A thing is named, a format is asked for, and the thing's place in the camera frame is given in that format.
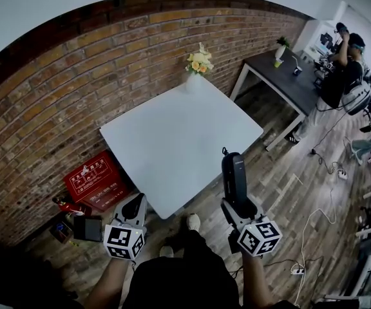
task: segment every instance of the table surface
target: table surface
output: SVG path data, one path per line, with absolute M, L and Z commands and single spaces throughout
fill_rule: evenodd
M 304 63 L 292 51 L 286 49 L 281 60 L 284 62 L 279 68 L 274 67 L 274 51 L 267 51 L 245 59 L 244 62 L 279 89 L 301 112 L 306 116 L 314 109 L 318 94 L 313 85 L 316 80 L 314 67 Z M 297 77 L 293 75 L 298 64 L 303 71 Z
M 263 129 L 208 80 L 182 84 L 100 129 L 128 176 L 166 219 L 221 174 L 222 148 L 243 153 Z

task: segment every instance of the cup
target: cup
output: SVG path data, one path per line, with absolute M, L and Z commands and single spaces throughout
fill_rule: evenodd
M 282 61 L 281 59 L 276 59 L 274 61 L 274 67 L 275 68 L 278 68 L 284 61 Z
M 296 68 L 293 71 L 293 74 L 297 77 L 302 71 L 303 71 L 302 68 L 300 68 L 299 66 L 296 66 Z

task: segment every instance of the cable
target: cable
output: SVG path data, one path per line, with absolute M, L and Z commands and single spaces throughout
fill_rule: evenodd
M 320 143 L 322 143 L 322 141 L 326 138 L 326 136 L 337 126 L 337 124 L 340 122 L 341 119 L 343 119 L 343 117 L 347 114 L 347 112 L 345 112 L 344 115 L 341 116 L 341 118 L 329 129 L 329 131 L 326 133 L 326 135 L 320 140 L 319 143 L 317 143 L 312 150 L 314 150 L 315 148 L 317 148 Z
M 324 262 L 324 260 L 325 260 L 324 256 L 320 256 L 318 259 L 321 259 L 321 258 L 323 258 L 323 259 L 321 260 L 319 270 L 317 271 L 317 278 L 316 278 L 316 280 L 314 281 L 313 292 L 312 292 L 312 296 L 311 296 L 311 298 L 310 298 L 310 302 L 312 302 L 312 300 L 313 300 L 314 292 L 316 291 L 317 280 L 319 279 L 320 270 L 321 270 L 321 267 L 323 266 L 323 262 Z
M 365 97 L 363 97 L 363 100 L 361 100 L 359 103 L 357 103 L 352 109 L 354 109 L 356 106 L 358 106 L 360 103 L 362 103 L 362 101 L 364 101 L 366 99 L 368 95 L 366 95 Z M 349 103 L 346 103 L 342 106 L 338 106 L 336 108 L 330 108 L 330 109 L 326 109 L 326 110 L 320 110 L 318 107 L 317 107 L 317 104 L 316 104 L 316 109 L 317 111 L 320 111 L 320 112 L 326 112 L 326 111 L 332 111 L 332 110 L 337 110 L 337 111 L 341 111 L 344 107 L 346 107 L 347 105 L 349 105 L 350 103 L 354 102 L 355 100 L 357 100 L 358 98 L 360 97 L 360 94 L 358 94 L 355 98 L 353 98 Z
M 320 165 L 323 165 L 323 163 L 325 164 L 326 170 L 329 173 L 329 175 L 332 175 L 336 171 L 336 168 L 334 167 L 334 164 L 337 164 L 338 167 L 341 167 L 341 164 L 339 162 L 332 162 L 331 163 L 332 166 L 330 168 L 328 168 L 328 166 L 326 164 L 326 160 L 322 156 L 320 156 L 320 154 L 318 154 L 315 150 L 314 150 L 314 154 L 319 156 L 319 164 Z
M 319 258 L 317 258 L 317 259 L 310 259 L 310 260 L 308 260 L 308 261 L 317 261 Z M 294 262 L 294 263 L 300 265 L 299 262 L 298 262 L 297 260 L 286 259 L 286 260 L 282 260 L 282 261 L 273 262 L 273 263 L 270 263 L 270 264 L 268 264 L 268 265 L 264 265 L 264 268 L 271 267 L 272 265 L 277 265 L 277 264 L 279 264 L 279 263 L 284 263 L 284 262 L 287 262 L 287 261 Z M 233 277 L 233 279 L 236 279 L 238 273 L 241 271 L 242 268 L 243 268 L 243 266 L 241 266 L 241 267 L 240 267 L 239 269 L 237 269 L 236 271 L 229 271 L 229 273 L 231 274 L 231 277 Z
M 323 212 L 322 209 L 316 209 L 312 214 L 309 215 L 309 217 L 307 218 L 307 221 L 306 221 L 306 224 L 303 228 L 303 232 L 301 233 L 301 258 L 303 259 L 303 269 L 304 269 L 304 274 L 301 275 L 301 280 L 300 280 L 300 287 L 299 287 L 299 290 L 297 292 L 297 296 L 296 296 L 296 300 L 294 302 L 294 305 L 295 306 L 298 306 L 297 304 L 297 301 L 299 299 L 299 296 L 300 296 L 300 292 L 301 292 L 301 289 L 303 288 L 304 284 L 305 284 L 305 280 L 306 280 L 306 260 L 305 260 L 305 256 L 304 256 L 304 232 L 306 231 L 306 228 L 307 228 L 307 225 L 309 224 L 309 221 L 310 221 L 310 218 L 317 212 L 321 212 L 324 217 L 326 217 L 327 221 L 333 225 L 336 223 L 336 208 L 334 207 L 333 205 L 333 197 L 332 197 L 332 191 L 333 191 L 334 188 L 331 188 L 330 190 L 330 204 L 331 206 L 333 206 L 333 211 L 334 211 L 334 221 L 331 221 L 330 218 L 326 215 L 326 213 Z

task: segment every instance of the flower vase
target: flower vase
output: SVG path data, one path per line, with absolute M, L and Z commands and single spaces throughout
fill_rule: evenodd
M 201 75 L 198 73 L 192 73 L 188 76 L 185 82 L 185 87 L 188 91 L 197 90 L 201 86 Z
M 281 56 L 283 56 L 285 50 L 286 50 L 286 46 L 285 46 L 285 45 L 280 46 L 280 47 L 276 50 L 276 53 L 274 54 L 274 57 L 275 57 L 276 59 L 281 59 Z

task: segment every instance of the yellow flower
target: yellow flower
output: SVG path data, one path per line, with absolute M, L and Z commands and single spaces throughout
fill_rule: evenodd
M 199 67 L 200 65 L 199 65 L 199 63 L 198 62 L 196 62 L 196 61 L 194 61 L 194 62 L 192 62 L 191 63 L 191 67 L 194 69 L 194 70 L 198 70 L 198 67 Z

